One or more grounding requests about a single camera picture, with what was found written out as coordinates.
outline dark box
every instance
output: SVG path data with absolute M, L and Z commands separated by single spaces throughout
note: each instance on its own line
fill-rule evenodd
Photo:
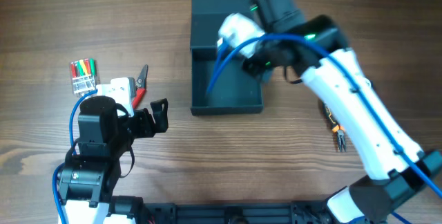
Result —
M 264 108 L 258 81 L 233 59 L 206 95 L 216 60 L 218 30 L 232 13 L 252 19 L 250 0 L 192 0 L 192 115 L 260 113 Z

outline wooden table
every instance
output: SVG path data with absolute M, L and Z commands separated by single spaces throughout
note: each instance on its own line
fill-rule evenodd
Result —
M 441 149 L 442 0 L 297 2 L 308 18 L 340 24 L 392 115 L 425 150 Z M 69 148 L 77 101 L 68 63 L 87 57 L 102 82 L 149 64 L 142 106 L 170 104 L 169 130 L 135 141 L 135 168 L 114 195 L 283 202 L 322 199 L 364 176 L 351 143 L 336 151 L 317 97 L 281 70 L 263 88 L 261 114 L 193 117 L 190 22 L 191 0 L 0 0 L 0 223 L 55 223 L 50 179 Z M 130 157 L 122 163 L 127 171 Z M 435 223 L 441 200 L 427 188 L 398 213 Z

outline pliers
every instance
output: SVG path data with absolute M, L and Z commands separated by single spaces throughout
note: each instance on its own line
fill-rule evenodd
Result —
M 331 130 L 336 133 L 337 135 L 337 141 L 338 141 L 338 148 L 340 152 L 347 151 L 347 145 L 345 144 L 345 129 L 343 126 L 341 126 L 338 121 L 334 118 L 332 115 L 332 112 L 328 108 L 328 106 L 323 102 L 323 110 L 324 115 L 329 121 L 331 125 Z
M 138 76 L 138 79 L 135 81 L 135 87 L 137 88 L 136 96 L 132 101 L 132 108 L 136 109 L 138 104 L 143 99 L 144 94 L 146 93 L 146 78 L 147 78 L 147 70 L 148 70 L 147 64 L 144 65 L 143 69 L 141 70 L 140 76 Z

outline red-handled pliers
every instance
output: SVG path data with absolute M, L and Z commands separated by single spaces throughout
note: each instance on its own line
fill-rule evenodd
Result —
M 148 70 L 147 64 L 144 65 L 143 69 L 141 70 L 140 76 L 135 81 L 135 85 L 137 87 L 137 95 L 135 96 L 135 99 L 132 101 L 132 108 L 136 109 L 138 104 L 143 99 L 144 94 L 146 93 L 146 78 L 147 78 L 147 70 Z

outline wooden surface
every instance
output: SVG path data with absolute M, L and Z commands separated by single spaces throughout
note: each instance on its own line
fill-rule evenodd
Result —
M 297 0 L 332 16 L 392 115 L 424 149 L 442 148 L 442 0 Z M 0 0 L 0 223 L 55 223 L 50 180 L 69 147 L 68 62 L 93 57 L 102 82 L 149 65 L 142 106 L 169 99 L 169 130 L 136 140 L 135 168 L 114 195 L 149 203 L 322 199 L 365 173 L 337 153 L 304 86 L 277 70 L 259 115 L 190 113 L 191 0 Z M 75 137 L 78 136 L 75 124 Z M 130 158 L 122 158 L 127 171 Z M 442 177 L 436 183 L 442 187 Z M 442 220 L 430 189 L 398 213 Z

